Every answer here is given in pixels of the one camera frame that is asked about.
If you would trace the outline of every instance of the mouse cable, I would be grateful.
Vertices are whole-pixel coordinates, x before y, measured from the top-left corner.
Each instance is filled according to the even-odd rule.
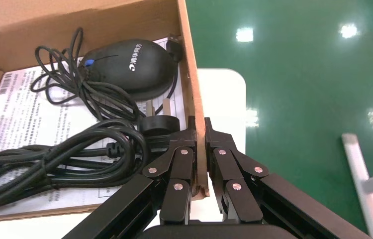
[[[115,143],[86,149],[104,138],[116,140],[121,151],[116,150]],[[144,136],[124,119],[101,121],[55,146],[29,145],[4,150],[0,152],[0,181],[10,172],[15,178],[0,185],[0,206],[51,189],[123,185],[150,163],[150,154]],[[103,156],[114,161],[82,159]]]
[[[131,96],[122,88],[109,83],[89,81],[89,71],[85,67],[77,67],[82,41],[83,29],[79,27],[72,37],[70,47],[65,48],[63,51],[59,51],[55,48],[51,49],[47,46],[37,47],[35,50],[35,57],[45,73],[33,81],[30,90],[35,93],[45,91],[47,101],[53,105],[64,104],[79,97],[91,114],[99,121],[123,118],[135,123],[140,117],[146,117],[145,114],[138,109],[137,104]],[[175,41],[168,40],[167,48],[173,49],[173,52],[169,51],[169,53],[173,56],[175,62],[178,63],[183,53],[181,45]],[[45,50],[49,53],[51,70],[49,70],[40,59],[41,50]],[[55,68],[53,64],[54,61],[57,63],[57,68]],[[167,98],[173,95],[178,81],[178,64],[175,65],[176,71],[174,81]],[[35,89],[35,86],[40,84],[44,77],[47,77],[45,86]],[[50,96],[50,89],[53,87],[61,88],[73,95],[60,101],[54,101]],[[163,105],[157,109],[156,115],[162,108]]]

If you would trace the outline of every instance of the barcode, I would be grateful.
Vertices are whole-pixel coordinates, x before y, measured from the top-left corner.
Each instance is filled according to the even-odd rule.
[[[2,85],[0,86],[0,95],[6,93],[8,87],[11,85],[12,73],[8,73],[3,77]]]

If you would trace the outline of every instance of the green epoxy floor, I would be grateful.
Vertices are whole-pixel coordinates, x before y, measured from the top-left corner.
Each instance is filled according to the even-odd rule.
[[[246,154],[366,232],[340,136],[358,135],[373,176],[373,1],[187,6],[198,67],[245,78]]]

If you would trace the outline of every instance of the computer mouse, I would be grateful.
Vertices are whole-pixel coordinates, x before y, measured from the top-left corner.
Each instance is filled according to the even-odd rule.
[[[92,50],[79,64],[88,71],[87,80],[119,86],[136,101],[164,93],[174,80],[175,66],[163,47],[143,39],[124,40]]]

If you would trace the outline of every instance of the cardboard box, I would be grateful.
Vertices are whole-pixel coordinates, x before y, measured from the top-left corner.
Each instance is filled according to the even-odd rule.
[[[2,0],[0,80],[4,72],[36,66],[34,49],[39,45],[68,47],[79,26],[84,28],[80,55],[124,39],[156,40],[169,33],[181,36],[186,56],[180,63],[185,112],[186,116],[195,116],[197,129],[197,183],[202,190],[196,199],[205,197],[208,186],[204,115],[185,0]],[[86,212],[96,206],[13,215],[6,219]]]

